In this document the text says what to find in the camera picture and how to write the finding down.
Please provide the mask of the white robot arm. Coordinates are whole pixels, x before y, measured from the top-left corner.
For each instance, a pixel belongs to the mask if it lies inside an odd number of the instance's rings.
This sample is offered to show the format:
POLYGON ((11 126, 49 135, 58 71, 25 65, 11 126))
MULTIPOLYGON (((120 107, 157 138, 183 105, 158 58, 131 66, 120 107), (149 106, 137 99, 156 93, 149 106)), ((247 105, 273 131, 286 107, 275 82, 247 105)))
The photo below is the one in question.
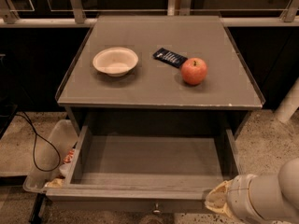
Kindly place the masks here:
POLYGON ((299 159, 287 161, 276 175, 238 175, 223 181, 208 193, 205 206, 245 224, 299 224, 299 159))

